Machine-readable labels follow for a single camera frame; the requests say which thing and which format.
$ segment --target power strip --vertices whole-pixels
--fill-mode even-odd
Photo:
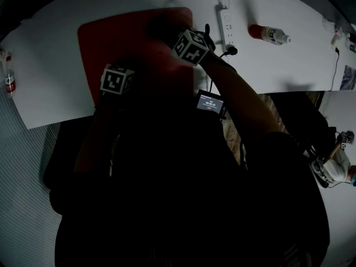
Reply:
[[[222,50],[226,52],[229,46],[236,47],[234,43],[234,33],[233,33],[233,17],[229,9],[222,9],[219,10],[218,13],[219,23],[220,23],[220,33],[221,33],[221,40],[223,42]]]

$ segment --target bottle label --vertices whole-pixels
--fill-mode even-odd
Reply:
[[[8,93],[12,93],[13,91],[15,91],[16,90],[16,83],[15,83],[14,75],[6,76],[5,84],[6,84],[6,91]]]
[[[262,39],[266,42],[274,43],[275,45],[278,45],[278,43],[275,40],[274,33],[276,32],[277,29],[275,28],[270,28],[270,27],[263,27],[262,29]]]

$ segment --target white table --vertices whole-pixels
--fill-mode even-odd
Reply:
[[[215,7],[218,0],[55,0],[27,23],[11,32],[3,46],[13,53],[17,92],[14,102],[27,128],[93,114],[78,45],[80,25],[121,13],[163,7],[187,7],[194,27],[210,24],[211,37],[221,40]],[[335,66],[333,35],[322,17],[299,0],[230,0],[239,53],[229,63],[257,93],[329,90]],[[275,46],[252,39],[247,32],[246,9],[258,24],[279,27],[291,44]],[[356,68],[356,55],[340,42],[340,60],[334,89],[345,64]],[[221,46],[217,53],[222,53]]]

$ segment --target red mat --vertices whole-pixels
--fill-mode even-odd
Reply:
[[[105,65],[117,60],[132,60],[138,66],[135,81],[140,79],[142,97],[192,96],[192,67],[172,58],[167,45],[146,33],[148,22],[161,13],[172,22],[192,26],[189,9],[169,8],[122,14],[79,28],[80,51],[95,104],[100,95],[100,79]]]

